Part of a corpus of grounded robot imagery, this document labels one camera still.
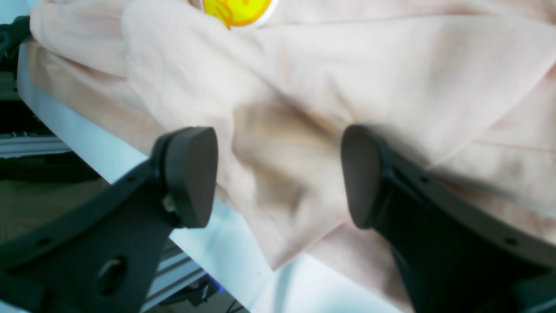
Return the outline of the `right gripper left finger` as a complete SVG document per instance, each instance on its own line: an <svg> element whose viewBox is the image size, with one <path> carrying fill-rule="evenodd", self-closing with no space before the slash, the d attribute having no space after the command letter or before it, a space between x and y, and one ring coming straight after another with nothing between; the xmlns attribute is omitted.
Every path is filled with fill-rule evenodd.
<svg viewBox="0 0 556 313"><path fill-rule="evenodd" d="M216 131L186 127L93 200L1 246L1 301L29 313L139 313L174 229L204 228Z"/></svg>

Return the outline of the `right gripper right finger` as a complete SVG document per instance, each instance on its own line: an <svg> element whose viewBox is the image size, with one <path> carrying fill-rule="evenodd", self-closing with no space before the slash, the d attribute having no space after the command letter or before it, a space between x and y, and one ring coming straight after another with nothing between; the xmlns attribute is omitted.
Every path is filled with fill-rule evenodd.
<svg viewBox="0 0 556 313"><path fill-rule="evenodd" d="M368 126L341 139L350 216L391 245L417 313L553 313L555 246L465 202Z"/></svg>

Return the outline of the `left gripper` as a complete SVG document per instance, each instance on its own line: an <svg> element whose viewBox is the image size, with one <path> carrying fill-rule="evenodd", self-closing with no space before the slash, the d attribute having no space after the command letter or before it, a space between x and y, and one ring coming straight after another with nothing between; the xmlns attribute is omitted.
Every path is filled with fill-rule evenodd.
<svg viewBox="0 0 556 313"><path fill-rule="evenodd" d="M30 30L30 16L18 16L12 23L0 26L0 60L13 57L23 43L33 40Z"/></svg>

